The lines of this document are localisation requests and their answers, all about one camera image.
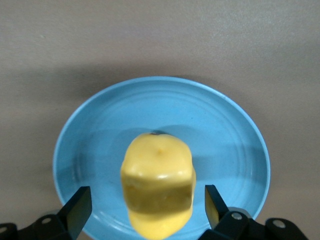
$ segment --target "plate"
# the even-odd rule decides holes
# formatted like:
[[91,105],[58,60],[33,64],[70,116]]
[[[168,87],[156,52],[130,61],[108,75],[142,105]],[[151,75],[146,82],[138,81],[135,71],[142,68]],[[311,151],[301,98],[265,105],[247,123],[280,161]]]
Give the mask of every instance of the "plate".
[[90,186],[92,214],[83,230],[93,239],[142,240],[131,227],[120,167],[131,141],[146,132],[184,141],[196,171],[193,213],[170,240],[196,240],[210,228],[205,185],[216,185],[228,207],[255,219],[270,185],[266,143],[234,101],[201,83],[168,76],[131,79],[89,98],[69,118],[53,156],[54,183],[62,204]]

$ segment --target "blue plate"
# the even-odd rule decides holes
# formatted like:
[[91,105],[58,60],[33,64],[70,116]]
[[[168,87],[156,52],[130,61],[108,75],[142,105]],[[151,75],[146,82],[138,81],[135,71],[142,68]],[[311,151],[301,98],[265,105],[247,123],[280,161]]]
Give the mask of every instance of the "blue plate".
[[270,160],[245,111],[222,93],[191,80],[152,76],[110,86],[88,99],[65,124],[53,175],[62,204],[90,186],[92,214],[84,231],[96,240],[141,240],[131,227],[120,167],[131,141],[146,132],[183,140],[196,171],[193,214],[170,240],[196,240],[209,228],[205,185],[216,185],[228,207],[255,219],[267,197]]

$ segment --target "screw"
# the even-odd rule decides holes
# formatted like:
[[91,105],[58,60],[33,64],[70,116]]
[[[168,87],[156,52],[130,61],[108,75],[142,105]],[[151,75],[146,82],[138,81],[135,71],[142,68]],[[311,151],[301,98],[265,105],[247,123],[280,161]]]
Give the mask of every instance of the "screw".
[[275,226],[277,226],[278,228],[284,229],[286,227],[285,223],[281,220],[273,220],[272,222]]
[[43,219],[42,221],[41,221],[41,223],[42,224],[47,224],[47,223],[49,223],[51,221],[51,218],[50,217],[46,217],[45,219]]
[[0,227],[0,234],[4,233],[7,230],[8,230],[8,227],[6,227],[6,226]]
[[238,213],[238,212],[233,212],[233,213],[231,214],[231,217],[233,217],[235,220],[241,220],[241,219],[242,219],[241,214]]

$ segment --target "gray table surface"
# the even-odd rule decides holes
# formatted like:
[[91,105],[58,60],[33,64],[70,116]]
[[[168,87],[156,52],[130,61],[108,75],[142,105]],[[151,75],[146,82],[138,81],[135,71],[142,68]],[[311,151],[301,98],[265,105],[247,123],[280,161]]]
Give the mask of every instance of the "gray table surface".
[[318,240],[318,0],[0,0],[0,223],[59,209],[52,158],[66,120],[98,91],[154,75],[244,108],[271,159],[258,222],[287,218]]

